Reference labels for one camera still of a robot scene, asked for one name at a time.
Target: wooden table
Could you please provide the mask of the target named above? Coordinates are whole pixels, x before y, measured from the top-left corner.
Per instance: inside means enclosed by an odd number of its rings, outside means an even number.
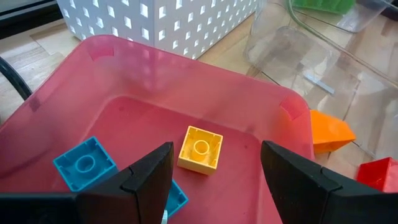
[[[199,61],[271,82],[243,57],[252,22],[253,16],[215,44]],[[0,56],[35,90],[78,43],[79,40],[72,36],[61,20],[0,40]],[[22,102],[17,91],[0,76],[0,122],[10,117]],[[355,144],[316,158],[318,163],[351,178],[360,163],[371,160]]]

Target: orange lego brick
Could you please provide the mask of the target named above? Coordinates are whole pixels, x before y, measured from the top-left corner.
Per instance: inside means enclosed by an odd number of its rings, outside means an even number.
[[[311,110],[311,125],[315,153],[333,152],[355,140],[346,122],[317,110]]]
[[[189,126],[177,165],[206,175],[214,173],[222,142],[222,135]]]

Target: green object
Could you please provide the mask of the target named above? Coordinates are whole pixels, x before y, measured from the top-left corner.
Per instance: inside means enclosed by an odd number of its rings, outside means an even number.
[[[346,14],[355,4],[355,0],[292,0],[294,7]]]

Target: pink plastic bin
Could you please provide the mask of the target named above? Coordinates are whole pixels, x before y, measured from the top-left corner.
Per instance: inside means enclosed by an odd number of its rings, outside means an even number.
[[[175,166],[190,201],[169,222],[281,223],[261,141],[313,159],[306,102],[287,88],[108,35],[83,41],[3,124],[0,190],[68,191],[52,161],[91,136],[119,170],[166,141],[176,164],[189,125],[224,136],[220,161],[211,176]]]

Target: blue lego brick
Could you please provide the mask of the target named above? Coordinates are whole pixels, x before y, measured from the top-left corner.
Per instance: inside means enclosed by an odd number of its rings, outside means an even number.
[[[118,173],[116,164],[95,137],[58,156],[53,163],[73,192],[85,190]]]
[[[178,210],[180,210],[188,202],[188,197],[182,192],[181,188],[173,180],[172,187],[169,191],[169,197],[166,203],[166,211],[168,218],[173,216]]]

